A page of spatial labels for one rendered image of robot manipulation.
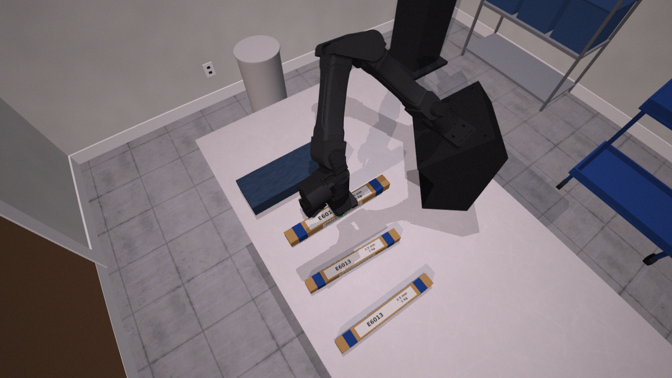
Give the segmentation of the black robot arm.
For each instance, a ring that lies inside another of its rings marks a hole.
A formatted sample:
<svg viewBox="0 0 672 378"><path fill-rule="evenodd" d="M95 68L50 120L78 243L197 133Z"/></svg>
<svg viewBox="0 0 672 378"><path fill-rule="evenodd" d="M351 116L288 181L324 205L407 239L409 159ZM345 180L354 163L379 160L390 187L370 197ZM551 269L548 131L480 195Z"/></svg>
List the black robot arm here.
<svg viewBox="0 0 672 378"><path fill-rule="evenodd" d="M320 167L296 186L302 211L309 218L316 217L326 203L333 210L345 204L345 194L333 193L342 194L350 187L344 115L352 65L379 80L411 117L422 118L457 148L462 148L477 133L476 127L449 109L449 103L420 86L391 57L379 31L368 29L353 34L321 43L315 50L315 57L320 57L321 81L310 155Z"/></svg>

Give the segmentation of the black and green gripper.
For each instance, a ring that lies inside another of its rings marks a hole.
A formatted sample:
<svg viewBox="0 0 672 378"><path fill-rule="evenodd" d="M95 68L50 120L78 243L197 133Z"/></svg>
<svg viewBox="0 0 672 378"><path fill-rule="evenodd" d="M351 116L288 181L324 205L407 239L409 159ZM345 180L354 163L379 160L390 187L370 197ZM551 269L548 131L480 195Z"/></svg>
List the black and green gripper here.
<svg viewBox="0 0 672 378"><path fill-rule="evenodd" d="M333 193L333 192L332 192ZM341 207L338 209L333 210L333 208L330 206L329 203L328 206L330 209L333 211L334 215L336 217L344 217L347 212L349 212L350 209L355 208L358 206L358 201L356 198L351 194L350 188L346 192L343 192L342 194L334 194L333 195L343 195L345 194L345 204L343 204Z"/></svg>

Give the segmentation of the tan box with white label and blue band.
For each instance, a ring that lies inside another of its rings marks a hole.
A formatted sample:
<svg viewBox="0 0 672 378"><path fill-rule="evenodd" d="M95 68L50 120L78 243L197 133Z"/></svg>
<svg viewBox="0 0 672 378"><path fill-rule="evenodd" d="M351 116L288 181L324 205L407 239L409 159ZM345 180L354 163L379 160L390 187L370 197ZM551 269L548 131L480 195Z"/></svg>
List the tan box with white label and blue band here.
<svg viewBox="0 0 672 378"><path fill-rule="evenodd" d="M362 187L359 187L356 191L351 192L351 194L358 201L358 206L350 209L349 212L378 196L380 193L388 190L389 186L389 181L382 174L372 181L366 183ZM316 217L306 218L304 221L296 224L291 229L286 230L284 235L287 237L289 243L293 247L303 240L309 238L311 235L316 234L318 230L321 230L334 221L338 220L338 218L340 217L336 217L328 206L322 209L321 212L316 215Z"/></svg>

